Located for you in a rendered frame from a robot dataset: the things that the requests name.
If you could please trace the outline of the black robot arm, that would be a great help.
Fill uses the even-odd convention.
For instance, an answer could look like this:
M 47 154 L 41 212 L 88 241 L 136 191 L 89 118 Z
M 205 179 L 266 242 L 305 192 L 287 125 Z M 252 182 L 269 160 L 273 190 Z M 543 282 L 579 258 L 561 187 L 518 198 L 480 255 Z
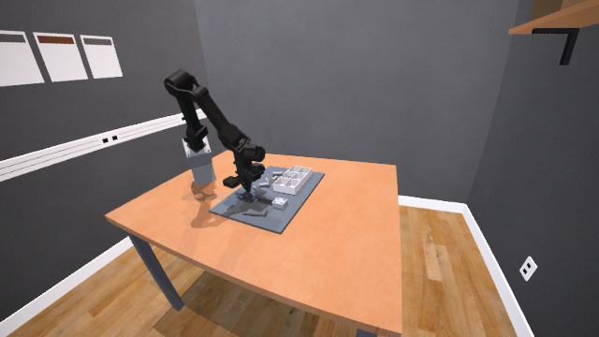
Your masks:
M 206 146 L 205 142 L 203 145 L 203 139 L 208 135 L 207 127 L 202 125 L 197 117 L 195 102 L 216 128 L 218 138 L 223 146 L 233 152 L 236 161 L 262 162 L 264 160 L 265 149 L 250 144 L 251 139 L 226 119 L 210 97 L 208 89 L 198 82 L 196 76 L 179 69 L 167 77 L 164 84 L 168 92 L 177 98 L 187 124 L 186 135 L 183 140 L 191 150 L 195 153 L 202 150 Z M 193 84 L 197 87 L 194 91 Z M 241 139 L 243 141 L 239 145 Z M 251 182 L 260 179 L 263 173 L 264 167 L 262 165 L 253 166 L 253 162 L 250 162 L 249 166 L 243 165 L 241 169 L 241 176 L 246 176 Z

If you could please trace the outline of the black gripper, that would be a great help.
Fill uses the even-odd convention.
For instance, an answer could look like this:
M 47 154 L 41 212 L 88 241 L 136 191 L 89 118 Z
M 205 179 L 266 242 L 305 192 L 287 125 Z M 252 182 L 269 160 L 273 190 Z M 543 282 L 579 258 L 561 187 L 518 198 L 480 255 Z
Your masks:
M 246 177 L 243 178 L 241 176 L 241 169 L 242 169 L 243 165 L 249 166 L 250 162 L 252 162 L 252 161 L 249 161 L 249 160 L 236 161 L 235 160 L 233 162 L 233 164 L 236 165 L 236 169 L 237 170 L 235 171 L 235 173 L 238 174 L 238 176 L 236 176 L 236 177 L 233 177 L 233 176 L 226 177 L 223 180 L 223 185 L 226 186 L 226 187 L 228 187 L 228 188 L 233 189 L 233 188 L 236 188 L 237 186 L 239 186 L 241 184 L 241 186 L 245 189 L 245 191 L 250 193 L 252 182 L 248 178 L 246 178 Z

